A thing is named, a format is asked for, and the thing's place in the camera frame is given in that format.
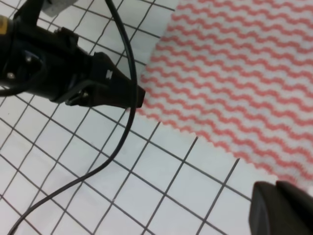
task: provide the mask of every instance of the white tile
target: white tile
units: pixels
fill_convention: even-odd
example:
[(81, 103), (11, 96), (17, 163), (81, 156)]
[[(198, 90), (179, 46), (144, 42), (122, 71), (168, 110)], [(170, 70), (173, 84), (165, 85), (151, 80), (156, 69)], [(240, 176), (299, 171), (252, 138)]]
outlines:
[(43, 11), (41, 11), (41, 12), (40, 12), (40, 15), (39, 15), (39, 18), (40, 18), (40, 19), (43, 19), (43, 20), (46, 20), (46, 21), (49, 21), (49, 22), (52, 22), (52, 21), (54, 20), (55, 16), (54, 16), (54, 17), (50, 17), (50, 16), (48, 16), (46, 13), (44, 13)]
[(149, 229), (155, 234), (196, 234), (201, 220), (167, 197), (157, 210)]
[(67, 106), (66, 104), (61, 104), (55, 114), (53, 119), (66, 127), (68, 130), (74, 132), (80, 122), (86, 115), (88, 108), (80, 106)]
[(46, 21), (43, 21), (43, 20), (40, 20), (40, 19), (37, 20), (37, 26), (39, 26), (41, 28), (48, 29), (49, 25), (50, 24), (47, 23)]
[(0, 234), (8, 234), (12, 226), (19, 219), (19, 215), (4, 201), (0, 201)]
[(70, 6), (57, 16), (54, 23), (58, 26), (74, 30), (79, 24), (80, 19), (83, 17), (84, 12), (84, 10), (78, 7)]
[(57, 159), (69, 142), (72, 134), (50, 121), (39, 136), (36, 144), (46, 153)]
[(28, 223), (23, 221), (14, 235), (38, 235), (38, 233)]
[(166, 6), (172, 9), (176, 9), (177, 5), (179, 3), (179, 0), (156, 0), (156, 4), (159, 4), (161, 6)]
[(31, 146), (32, 144), (29, 141), (13, 131), (0, 153), (15, 167), (19, 167)]
[(114, 122), (90, 110), (83, 124), (78, 129), (77, 135), (96, 148), (101, 149), (114, 127)]
[(76, 175), (83, 176), (87, 173), (97, 155), (97, 150), (74, 137), (62, 154), (59, 162)]
[[(128, 38), (131, 38), (131, 36), (135, 32), (133, 28), (130, 28), (128, 26), (125, 26), (125, 30), (127, 32)], [(99, 40), (99, 44), (115, 50), (119, 53), (122, 53), (124, 51), (124, 44), (115, 22), (109, 22), (106, 30)]]
[(160, 124), (151, 141), (184, 159), (196, 136)]
[(38, 148), (33, 147), (21, 166), (21, 172), (40, 187), (54, 165), (54, 160)]
[(213, 229), (212, 227), (208, 226), (207, 224), (204, 224), (199, 235), (222, 235), (222, 234)]
[(18, 95), (19, 98), (21, 98), (22, 100), (26, 101), (27, 103), (30, 102), (30, 100), (31, 100), (31, 98), (33, 96), (34, 96), (33, 94), (29, 94), (29, 93), (26, 93), (26, 92)]
[(113, 107), (109, 105), (101, 105), (95, 107), (96, 110), (105, 114), (106, 116), (114, 119), (115, 121), (119, 121), (125, 109)]
[(148, 144), (134, 172), (162, 191), (166, 191), (181, 161)]
[(26, 104), (15, 96), (7, 97), (0, 107), (0, 118), (13, 126), (25, 108)]
[[(69, 171), (67, 171), (65, 168), (57, 164), (54, 170), (48, 176), (43, 186), (43, 191), (47, 194), (51, 194), (55, 190), (58, 190), (59, 188), (72, 182), (73, 180), (76, 180), (76, 177), (72, 175)], [(54, 198), (55, 201), (59, 203), (63, 208), (66, 208), (68, 202), (70, 201), (77, 187), (78, 185), (75, 185), (67, 189), (66, 191), (62, 192), (61, 194)]]
[(141, 234), (142, 231), (143, 228), (140, 225), (118, 208), (112, 206), (99, 226), (96, 235), (138, 235)]
[(220, 147), (199, 138), (189, 153), (188, 163), (224, 182), (236, 159)]
[(92, 0), (78, 0), (74, 5), (76, 6), (80, 6), (84, 9), (88, 9), (88, 7), (90, 6)]
[(145, 16), (150, 4), (138, 1), (138, 0), (127, 0), (123, 1), (118, 13), (121, 16), (123, 22), (137, 27)]
[(205, 218), (221, 186), (221, 184), (184, 164), (168, 195)]
[(3, 194), (11, 182), (16, 170), (2, 157), (0, 157), (0, 194)]
[(48, 118), (28, 106), (16, 129), (31, 141), (35, 141), (47, 122)]
[(109, 20), (104, 17), (87, 12), (75, 32), (96, 42), (108, 22)]
[(57, 229), (53, 233), (54, 235), (88, 235), (89, 233), (80, 226), (75, 220), (73, 220), (69, 215), (64, 214), (62, 220), (60, 221)]
[(137, 31), (131, 41), (135, 59), (147, 64), (159, 38)]
[(229, 235), (250, 235), (249, 210), (248, 200), (224, 188), (207, 221)]
[(254, 165), (247, 164), (243, 159), (240, 159), (227, 181), (227, 185), (251, 198), (253, 185), (256, 181), (266, 181), (275, 184), (277, 180), (276, 176), (268, 175), (264, 170), (256, 169)]
[(106, 199), (83, 184), (67, 211), (87, 229), (94, 231), (109, 206), (110, 203)]
[[(118, 142), (121, 139), (121, 136), (124, 132), (124, 128), (121, 126), (117, 126), (114, 130), (112, 136), (107, 142), (106, 146), (103, 149), (103, 152), (107, 155), (111, 155), (113, 151), (116, 149)], [(131, 169), (139, 157), (140, 152), (142, 151), (146, 141), (133, 133), (129, 133), (128, 137), (115, 160), (121, 163), (123, 166)]]
[[(117, 8), (120, 5), (120, 3), (122, 2), (122, 0), (113, 0), (112, 2), (114, 3), (115, 7)], [(112, 16), (106, 2), (103, 0), (94, 0), (91, 7), (89, 8), (89, 10), (96, 12), (98, 14), (104, 15), (106, 17)]]
[(36, 187), (18, 173), (4, 197), (18, 212), (24, 213), (30, 206), (36, 193)]
[(87, 52), (88, 54), (91, 52), (92, 48), (93, 48), (94, 43), (83, 39), (83, 38), (79, 38), (78, 40), (78, 46), (83, 49), (85, 52)]
[(172, 13), (173, 11), (164, 7), (153, 5), (141, 24), (140, 29), (161, 37), (166, 30), (167, 24), (171, 20)]
[[(140, 76), (142, 72), (144, 71), (145, 66), (138, 62), (135, 62), (135, 64), (136, 64), (137, 79), (138, 79), (138, 82), (140, 82)], [(120, 62), (117, 65), (117, 68), (129, 79), (131, 78), (131, 73), (129, 72), (129, 63), (126, 57), (121, 58)]]
[(142, 224), (147, 224), (162, 194), (134, 175), (130, 175), (115, 203)]
[(112, 52), (106, 48), (103, 48), (101, 46), (95, 46), (91, 55), (93, 55), (95, 52), (103, 52), (109, 56), (109, 58), (112, 60), (112, 62), (116, 65), (117, 61), (121, 57), (119, 54)]
[(11, 133), (11, 130), (11, 127), (9, 127), (7, 124), (0, 120), (0, 146), (3, 145), (6, 138)]
[(35, 96), (30, 104), (49, 117), (53, 114), (54, 110), (58, 106), (58, 104), (40, 96)]
[[(45, 198), (43, 193), (39, 193), (35, 203)], [(35, 209), (27, 220), (43, 235), (51, 234), (53, 228), (60, 219), (63, 211), (53, 201), (49, 200)]]
[[(92, 170), (103, 164), (108, 158), (100, 155)], [(86, 182), (93, 186), (100, 193), (109, 199), (113, 199), (115, 194), (126, 179), (128, 171), (112, 162), (104, 170), (87, 179)]]
[[(128, 117), (129, 117), (129, 112), (127, 112), (121, 120), (121, 123), (124, 126), (126, 126), (127, 124)], [(148, 139), (150, 135), (153, 133), (153, 130), (155, 129), (156, 126), (157, 126), (157, 121), (153, 119), (148, 119), (145, 116), (136, 114), (133, 125), (132, 125), (132, 130)]]

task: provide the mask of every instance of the white surface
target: white surface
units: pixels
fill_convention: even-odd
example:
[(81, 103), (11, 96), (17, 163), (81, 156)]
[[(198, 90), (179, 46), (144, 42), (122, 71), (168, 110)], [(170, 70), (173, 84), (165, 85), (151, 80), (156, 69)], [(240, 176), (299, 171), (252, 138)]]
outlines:
[[(138, 74), (166, 28), (172, 13), (168, 8), (175, 8), (178, 0), (151, 2), (114, 0), (121, 3), (119, 13), (132, 38)], [(0, 0), (0, 14), (10, 16), (18, 3)], [(129, 76), (127, 60), (121, 57), (124, 48), (104, 0), (80, 0), (76, 5), (56, 19), (41, 14), (38, 24), (51, 31), (59, 26), (75, 29), (84, 37), (79, 45), (85, 51), (107, 53)], [(124, 131), (128, 112), (106, 106), (88, 112), (29, 94), (2, 101), (0, 235), (6, 235), (30, 204), (107, 159)], [(236, 161), (231, 154), (201, 139), (193, 146), (194, 135), (157, 124), (136, 115), (132, 132), (112, 164), (81, 187), (74, 186), (35, 210), (16, 234), (249, 234), (253, 183), (272, 182), (275, 177), (243, 161), (231, 172)]]

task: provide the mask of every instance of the yellow label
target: yellow label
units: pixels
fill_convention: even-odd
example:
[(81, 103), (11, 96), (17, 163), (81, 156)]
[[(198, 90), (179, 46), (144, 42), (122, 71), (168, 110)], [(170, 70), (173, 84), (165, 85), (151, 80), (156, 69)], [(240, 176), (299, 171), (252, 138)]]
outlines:
[(8, 30), (8, 18), (0, 16), (0, 35), (6, 34)]

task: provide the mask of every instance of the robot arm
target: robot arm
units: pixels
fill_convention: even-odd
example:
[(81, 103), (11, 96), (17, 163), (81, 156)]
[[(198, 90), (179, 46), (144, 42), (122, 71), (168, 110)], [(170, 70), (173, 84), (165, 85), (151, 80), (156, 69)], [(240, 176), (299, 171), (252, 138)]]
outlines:
[[(88, 55), (66, 28), (37, 27), (44, 4), (28, 0), (13, 20), (0, 17), (0, 85), (9, 88), (0, 95), (28, 92), (55, 103), (129, 108), (132, 82), (106, 54)], [(145, 91), (137, 90), (139, 108)]]

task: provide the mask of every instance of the dish cloth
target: dish cloth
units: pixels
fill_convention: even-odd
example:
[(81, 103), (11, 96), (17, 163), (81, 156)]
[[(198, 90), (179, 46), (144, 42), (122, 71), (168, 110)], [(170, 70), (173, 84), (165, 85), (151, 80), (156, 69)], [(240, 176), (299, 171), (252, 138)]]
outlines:
[(182, 0), (141, 86), (147, 117), (312, 183), (313, 1)]

